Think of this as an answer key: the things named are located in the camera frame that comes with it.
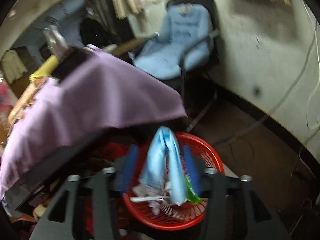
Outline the blue face mask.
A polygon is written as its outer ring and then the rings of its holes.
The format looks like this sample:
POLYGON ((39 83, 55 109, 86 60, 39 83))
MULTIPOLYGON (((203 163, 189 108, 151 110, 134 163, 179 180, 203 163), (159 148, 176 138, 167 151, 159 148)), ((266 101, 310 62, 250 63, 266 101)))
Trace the blue face mask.
POLYGON ((181 206, 187 200, 180 148, 170 128, 162 126, 157 130, 138 181, 157 190, 164 189, 165 183, 169 182, 172 204, 181 206))

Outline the blue cushioned chair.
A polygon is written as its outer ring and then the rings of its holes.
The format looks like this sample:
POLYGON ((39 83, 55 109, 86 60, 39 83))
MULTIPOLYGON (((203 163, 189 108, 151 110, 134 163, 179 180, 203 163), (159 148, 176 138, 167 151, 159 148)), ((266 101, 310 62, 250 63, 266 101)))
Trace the blue cushioned chair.
POLYGON ((184 97, 186 80, 218 63, 214 0, 169 0, 161 30, 128 53, 132 64, 184 97))

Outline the brown satin pillow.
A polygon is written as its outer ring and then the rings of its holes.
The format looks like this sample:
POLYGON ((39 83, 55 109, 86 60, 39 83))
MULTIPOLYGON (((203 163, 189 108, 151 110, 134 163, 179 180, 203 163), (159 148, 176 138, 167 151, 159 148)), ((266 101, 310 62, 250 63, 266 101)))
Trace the brown satin pillow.
POLYGON ((22 109, 24 109, 34 101, 35 94, 42 88, 47 79, 47 76, 42 76, 29 83, 28 87, 22 93, 8 116, 9 125, 12 125, 14 123, 22 109))

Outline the red plastic basket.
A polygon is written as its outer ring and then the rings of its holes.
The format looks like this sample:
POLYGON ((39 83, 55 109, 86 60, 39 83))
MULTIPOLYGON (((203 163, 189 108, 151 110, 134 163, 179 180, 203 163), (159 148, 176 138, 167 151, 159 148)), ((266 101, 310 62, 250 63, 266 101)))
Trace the red plastic basket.
MULTIPOLYGON (((206 167, 216 168, 221 174, 225 175, 225 170, 222 161, 216 152, 204 140, 188 133, 175 133, 180 146, 181 154, 184 146, 190 148, 193 156, 203 160, 206 167)), ((132 176, 131 187, 138 185, 138 177, 146 159, 146 153, 150 143, 141 144, 138 146, 138 160, 136 169, 132 176)), ((119 144, 116 142, 108 142, 104 147, 107 154, 107 160, 115 161, 119 157, 127 155, 129 151, 128 145, 119 144)), ((122 199, 125 207, 135 219, 141 223, 163 231, 183 230, 199 224, 204 219, 205 210, 208 204, 208 199, 203 198, 199 204, 184 203, 182 206, 162 206, 158 215, 154 214, 148 202, 134 203, 130 197, 135 196, 134 192, 129 189, 127 193, 122 194, 122 199)))

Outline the yellow cloth on chair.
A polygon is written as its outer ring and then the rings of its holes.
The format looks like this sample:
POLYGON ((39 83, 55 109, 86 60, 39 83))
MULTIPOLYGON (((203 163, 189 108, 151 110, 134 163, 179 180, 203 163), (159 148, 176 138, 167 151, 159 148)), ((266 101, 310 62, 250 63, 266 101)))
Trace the yellow cloth on chair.
POLYGON ((38 78, 51 76, 53 70, 58 66, 59 61, 55 55, 50 56, 33 74, 29 76, 30 83, 38 78))

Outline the steel water bottle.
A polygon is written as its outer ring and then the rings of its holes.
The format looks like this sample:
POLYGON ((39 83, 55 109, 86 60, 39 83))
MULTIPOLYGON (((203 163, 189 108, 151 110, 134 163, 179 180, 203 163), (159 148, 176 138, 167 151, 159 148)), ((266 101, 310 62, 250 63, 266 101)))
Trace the steel water bottle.
POLYGON ((43 33, 51 53, 55 55, 58 60, 62 59, 69 49, 69 45, 65 38, 60 34, 58 27, 49 25, 44 29, 43 33))

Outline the purple bed sheet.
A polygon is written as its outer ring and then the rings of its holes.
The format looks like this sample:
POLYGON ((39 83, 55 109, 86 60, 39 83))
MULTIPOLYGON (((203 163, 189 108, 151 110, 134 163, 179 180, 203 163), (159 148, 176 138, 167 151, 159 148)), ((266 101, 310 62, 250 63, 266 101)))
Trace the purple bed sheet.
POLYGON ((185 115, 178 92, 97 49, 63 81, 47 79, 14 124, 2 155, 1 194, 46 156, 87 135, 185 115))

